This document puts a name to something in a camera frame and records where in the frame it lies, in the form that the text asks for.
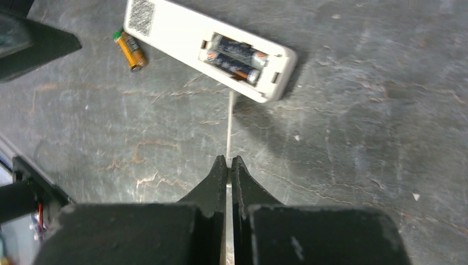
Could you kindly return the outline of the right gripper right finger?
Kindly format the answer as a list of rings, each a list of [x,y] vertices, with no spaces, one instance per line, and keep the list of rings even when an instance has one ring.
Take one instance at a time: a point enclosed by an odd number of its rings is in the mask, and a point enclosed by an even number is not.
[[[236,264],[410,264],[396,224],[358,206],[287,206],[231,166]]]

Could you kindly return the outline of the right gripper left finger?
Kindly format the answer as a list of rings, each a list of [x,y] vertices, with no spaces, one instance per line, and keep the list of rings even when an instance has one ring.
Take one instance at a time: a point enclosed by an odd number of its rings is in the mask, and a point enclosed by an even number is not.
[[[175,203],[70,204],[35,264],[223,264],[227,163]]]

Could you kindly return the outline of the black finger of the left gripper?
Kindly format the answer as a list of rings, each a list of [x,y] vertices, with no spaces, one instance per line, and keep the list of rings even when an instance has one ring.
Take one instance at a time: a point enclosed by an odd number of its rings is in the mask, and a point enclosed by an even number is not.
[[[66,31],[1,11],[1,82],[9,82],[81,49]]]

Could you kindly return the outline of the white battery cover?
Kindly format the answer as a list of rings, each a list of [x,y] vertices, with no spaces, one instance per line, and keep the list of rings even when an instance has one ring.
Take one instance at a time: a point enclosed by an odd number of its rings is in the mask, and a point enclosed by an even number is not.
[[[232,209],[232,177],[231,177],[231,136],[233,106],[235,104],[235,91],[230,90],[228,100],[227,116],[227,138],[226,138],[226,163],[227,163],[227,183],[226,183],[226,212],[225,212],[225,264],[235,264],[234,240],[233,240],[233,209]]]

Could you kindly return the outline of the white remote control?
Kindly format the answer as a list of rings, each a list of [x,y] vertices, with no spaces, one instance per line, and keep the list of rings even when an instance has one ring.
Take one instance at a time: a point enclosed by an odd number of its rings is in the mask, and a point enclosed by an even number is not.
[[[259,103],[276,101],[282,96],[297,62],[296,52],[286,46],[172,1],[128,1],[124,29],[135,38]],[[250,44],[269,55],[266,66],[256,68],[260,70],[260,77],[255,86],[204,61],[206,52],[214,50],[209,45],[215,34]]]

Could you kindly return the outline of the dark blue battery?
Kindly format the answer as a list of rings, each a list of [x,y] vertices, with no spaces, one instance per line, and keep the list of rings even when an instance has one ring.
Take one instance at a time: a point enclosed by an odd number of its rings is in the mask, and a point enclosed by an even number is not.
[[[204,56],[204,61],[214,65],[215,67],[237,77],[247,83],[255,86],[260,77],[260,70],[233,59],[216,50],[208,50]]]
[[[242,43],[220,34],[213,36],[209,48],[224,52],[255,68],[263,68],[268,63],[269,55],[254,49],[250,44]]]

